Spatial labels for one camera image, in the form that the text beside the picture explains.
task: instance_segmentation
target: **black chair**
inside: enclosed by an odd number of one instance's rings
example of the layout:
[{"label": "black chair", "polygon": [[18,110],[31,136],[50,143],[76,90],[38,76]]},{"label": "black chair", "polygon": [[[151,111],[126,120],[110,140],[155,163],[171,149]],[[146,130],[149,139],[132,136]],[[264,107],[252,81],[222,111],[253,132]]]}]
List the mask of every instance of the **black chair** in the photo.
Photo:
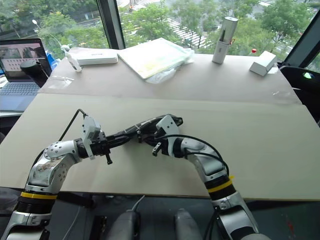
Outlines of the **black chair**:
[{"label": "black chair", "polygon": [[320,126],[320,73],[295,66],[279,69]]}]

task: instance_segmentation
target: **white cylinder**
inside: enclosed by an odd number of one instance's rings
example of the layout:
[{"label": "white cylinder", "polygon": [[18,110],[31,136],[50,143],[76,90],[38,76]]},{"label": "white cylinder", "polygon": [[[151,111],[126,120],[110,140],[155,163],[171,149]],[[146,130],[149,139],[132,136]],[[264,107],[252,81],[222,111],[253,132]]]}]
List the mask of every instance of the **white cylinder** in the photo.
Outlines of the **white cylinder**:
[{"label": "white cylinder", "polygon": [[222,64],[225,60],[229,48],[229,44],[218,41],[215,46],[212,62]]}]

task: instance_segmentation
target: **laptop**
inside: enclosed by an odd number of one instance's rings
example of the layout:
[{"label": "laptop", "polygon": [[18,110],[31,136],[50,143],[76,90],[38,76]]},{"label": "laptop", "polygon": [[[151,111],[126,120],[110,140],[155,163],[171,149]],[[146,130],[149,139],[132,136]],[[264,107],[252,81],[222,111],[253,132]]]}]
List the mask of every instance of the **laptop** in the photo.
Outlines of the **laptop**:
[{"label": "laptop", "polygon": [[20,69],[28,60],[38,61],[50,76],[52,70],[39,38],[0,40],[0,67],[8,80],[0,89],[0,111],[24,111],[36,97],[40,88]]}]

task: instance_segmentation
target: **gray floor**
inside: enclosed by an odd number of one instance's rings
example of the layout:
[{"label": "gray floor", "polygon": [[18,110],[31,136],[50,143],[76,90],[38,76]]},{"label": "gray floor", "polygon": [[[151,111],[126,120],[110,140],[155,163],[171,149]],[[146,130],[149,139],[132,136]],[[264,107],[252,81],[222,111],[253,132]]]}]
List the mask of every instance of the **gray floor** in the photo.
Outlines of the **gray floor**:
[{"label": "gray floor", "polygon": [[[96,208],[80,208],[78,218],[69,240],[88,240],[95,215],[107,216],[106,232],[118,215],[131,209],[138,196],[96,197]],[[208,199],[145,197],[138,206],[141,215],[141,240],[174,240],[173,219],[175,212],[184,208],[193,216],[203,234],[212,214]],[[61,240],[71,225],[79,207],[57,201],[52,210],[52,219],[48,229],[50,239]],[[320,203],[310,202],[269,210],[254,211],[260,232],[272,240],[319,240],[320,239]],[[9,218],[0,218],[0,235]],[[220,239],[215,229],[213,239]]]}]

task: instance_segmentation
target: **yellow band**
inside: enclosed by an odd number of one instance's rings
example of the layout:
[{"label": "yellow band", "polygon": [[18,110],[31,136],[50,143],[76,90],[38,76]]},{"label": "yellow band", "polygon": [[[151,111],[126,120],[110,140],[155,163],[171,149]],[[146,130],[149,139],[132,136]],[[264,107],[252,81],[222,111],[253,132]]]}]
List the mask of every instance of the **yellow band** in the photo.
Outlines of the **yellow band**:
[{"label": "yellow band", "polygon": [[30,199],[50,199],[50,200],[57,199],[57,195],[33,194],[33,193],[27,193],[24,191],[21,193],[20,196],[25,198],[30,198]]},{"label": "yellow band", "polygon": [[213,188],[208,189],[208,192],[209,192],[209,193],[214,193],[214,192],[216,192],[216,191],[219,191],[219,190],[221,190],[221,189],[224,189],[224,188],[230,186],[231,184],[232,184],[232,181],[229,180],[229,181],[225,182],[224,184],[221,184],[220,186],[216,186],[216,187],[213,187]]}]

